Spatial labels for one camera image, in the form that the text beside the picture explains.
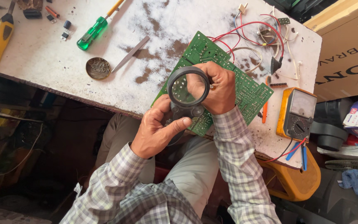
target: right hand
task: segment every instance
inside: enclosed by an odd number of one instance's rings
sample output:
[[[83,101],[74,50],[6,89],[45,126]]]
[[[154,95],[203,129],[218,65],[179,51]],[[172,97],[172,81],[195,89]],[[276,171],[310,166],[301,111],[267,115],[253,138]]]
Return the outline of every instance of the right hand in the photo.
[[[232,110],[236,105],[236,77],[234,72],[224,69],[212,61],[193,66],[211,77],[214,82],[212,85],[216,88],[209,91],[202,105],[214,115],[224,114]]]

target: shirt sleeve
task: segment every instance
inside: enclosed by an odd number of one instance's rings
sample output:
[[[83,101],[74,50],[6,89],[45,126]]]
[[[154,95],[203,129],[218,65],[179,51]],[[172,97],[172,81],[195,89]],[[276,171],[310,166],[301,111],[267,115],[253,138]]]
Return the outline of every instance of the shirt sleeve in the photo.
[[[228,212],[236,223],[281,223],[271,202],[262,168],[256,161],[255,146],[246,122],[235,106],[212,115],[223,179],[229,184],[232,205]]]
[[[87,191],[74,201],[60,223],[96,224],[112,220],[146,162],[126,144],[110,163],[93,172]]]

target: magnifying glass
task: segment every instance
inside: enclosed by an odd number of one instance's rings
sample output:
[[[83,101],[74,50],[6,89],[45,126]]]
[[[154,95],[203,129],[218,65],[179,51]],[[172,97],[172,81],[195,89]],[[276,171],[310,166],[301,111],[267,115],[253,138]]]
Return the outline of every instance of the magnifying glass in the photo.
[[[167,92],[171,99],[172,120],[183,117],[199,117],[204,113],[201,102],[209,93],[210,83],[206,74],[194,66],[177,69],[167,81]],[[176,143],[185,131],[175,135],[168,145]]]

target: dirty table surface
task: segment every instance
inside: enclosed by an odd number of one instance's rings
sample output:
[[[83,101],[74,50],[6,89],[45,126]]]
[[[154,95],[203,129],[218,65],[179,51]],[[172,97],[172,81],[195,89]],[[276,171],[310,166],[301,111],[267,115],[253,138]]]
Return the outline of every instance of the dirty table surface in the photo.
[[[10,0],[0,0],[0,6],[9,7]],[[85,103],[109,108],[137,118],[142,117],[149,108],[165,80],[186,49],[197,31],[208,36],[217,36],[233,28],[233,17],[238,12],[239,1],[228,0],[126,0],[108,19],[108,28],[87,50],[80,50],[76,41],[90,28],[99,16],[104,16],[112,7],[111,0],[71,0],[53,1],[51,5],[61,18],[51,24],[45,18],[26,19],[17,6],[13,11],[15,29],[10,43],[0,63],[3,77],[24,82]],[[249,2],[243,22],[260,21],[269,14],[272,6],[263,0]],[[0,18],[7,10],[0,10]],[[277,18],[287,17],[275,10]],[[60,39],[64,31],[63,23],[72,22],[67,41]],[[300,87],[313,92],[318,59],[321,49],[321,37],[290,19],[289,37],[291,52],[300,67]],[[257,39],[257,25],[246,26],[244,33],[251,39]],[[92,80],[85,71],[88,59],[102,57],[112,67],[146,35],[150,40],[122,68],[104,80]],[[229,46],[238,41],[236,35],[222,38]],[[261,66],[248,75],[258,83],[265,81],[270,74],[270,61],[275,47],[254,47],[241,40],[240,47],[250,46],[263,55]],[[259,57],[251,51],[235,52],[236,61],[246,70],[258,63]],[[284,60],[278,74],[294,77],[295,68],[285,47]],[[296,86],[296,81],[280,76],[272,77],[273,83],[288,83]],[[276,135],[276,125],[283,89],[274,89],[269,99],[268,116],[265,124],[256,117],[249,128],[255,140],[259,155],[278,157],[289,144],[288,139]],[[287,166],[300,168],[300,150],[290,161],[278,160]]]

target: printed circuit board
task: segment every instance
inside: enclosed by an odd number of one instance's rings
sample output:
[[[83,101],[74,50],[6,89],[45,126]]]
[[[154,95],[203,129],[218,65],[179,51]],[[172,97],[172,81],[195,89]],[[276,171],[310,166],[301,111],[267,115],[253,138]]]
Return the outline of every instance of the printed circuit board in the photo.
[[[178,68],[207,61],[213,61],[222,68],[233,71],[236,74],[236,104],[240,108],[247,125],[249,125],[271,97],[273,90],[264,83],[256,83],[241,69],[229,62],[229,59],[229,54],[198,31],[172,73]],[[156,99],[163,94],[167,94],[167,82],[165,82]],[[188,129],[197,135],[204,136],[213,123],[211,113],[205,110],[202,116],[193,118],[193,123]]]

